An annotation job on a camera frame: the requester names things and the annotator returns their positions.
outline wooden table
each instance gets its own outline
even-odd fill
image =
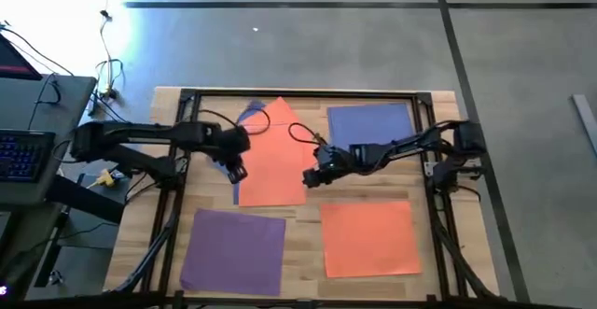
[[[180,88],[157,88],[152,105],[152,119],[172,124],[180,96]],[[451,91],[432,91],[436,120],[458,119],[458,107]],[[228,117],[238,117],[249,97],[201,98],[201,108],[213,109]],[[275,98],[259,98],[265,103]],[[388,100],[285,98],[303,123],[329,139],[326,109],[337,105],[388,103]],[[199,119],[217,118],[200,114]],[[145,146],[144,152],[153,156],[166,155],[165,146]],[[142,182],[139,187],[151,183]],[[474,187],[470,182],[461,182]],[[149,190],[131,202],[123,215],[114,255],[110,263],[105,288],[122,283],[146,253],[158,190]],[[321,221],[318,205],[326,202],[410,201],[412,218],[423,272],[411,275],[378,277],[326,278],[322,253]],[[477,196],[460,190],[451,196],[460,247],[463,255],[488,289],[497,293],[492,256]],[[372,176],[346,176],[334,184],[307,191],[307,203],[299,206],[238,207],[232,203],[232,186],[217,171],[205,155],[195,153],[188,168],[186,194],[176,237],[174,260],[168,286],[169,293],[180,287],[180,272],[187,253],[187,243],[193,216],[198,208],[208,208],[286,219],[285,253],[283,263],[283,299],[342,299],[342,300],[424,300],[427,294],[439,293],[437,267],[431,241],[429,215],[423,189],[423,173],[418,157],[390,163]],[[157,288],[162,257],[156,262],[152,289]],[[448,263],[451,292],[455,293],[453,268]],[[211,291],[186,291],[186,297],[264,298],[244,294]]]

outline concrete floor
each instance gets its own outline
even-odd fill
[[[75,73],[92,75],[105,59],[98,34],[105,0],[0,4],[7,7],[8,1],[11,8],[3,8],[2,16],[14,29]],[[131,1],[437,0],[108,0],[114,20],[106,26],[106,41],[126,73],[126,84],[118,84],[123,101],[115,109],[127,119],[148,121],[156,86],[456,91],[463,113],[471,99],[478,111],[531,299],[592,307],[597,159],[569,96],[586,94],[597,112],[597,9],[451,10],[472,93],[464,98],[439,9],[121,4]],[[513,298],[487,197],[483,212],[500,288]]]

